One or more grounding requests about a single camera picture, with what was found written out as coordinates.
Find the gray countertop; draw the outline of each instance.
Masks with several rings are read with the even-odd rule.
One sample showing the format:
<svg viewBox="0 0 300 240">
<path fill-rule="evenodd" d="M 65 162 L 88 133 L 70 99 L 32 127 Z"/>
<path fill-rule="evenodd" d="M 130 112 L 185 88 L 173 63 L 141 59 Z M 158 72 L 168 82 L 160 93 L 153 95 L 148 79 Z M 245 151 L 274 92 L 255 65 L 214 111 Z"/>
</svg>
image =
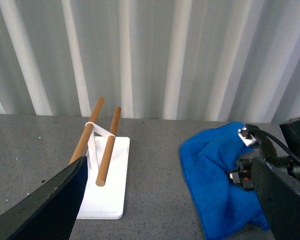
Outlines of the gray countertop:
<svg viewBox="0 0 300 240">
<path fill-rule="evenodd" d="M 87 117 L 0 115 L 0 214 L 65 168 Z M 109 129 L 111 119 L 98 124 Z M 71 239 L 204 239 L 184 182 L 180 145 L 198 132 L 224 125 L 121 119 L 118 136 L 130 138 L 124 214 L 119 220 L 76 220 Z M 278 125 L 258 126 L 283 140 Z M 247 225 L 227 238 L 274 239 Z"/>
</svg>

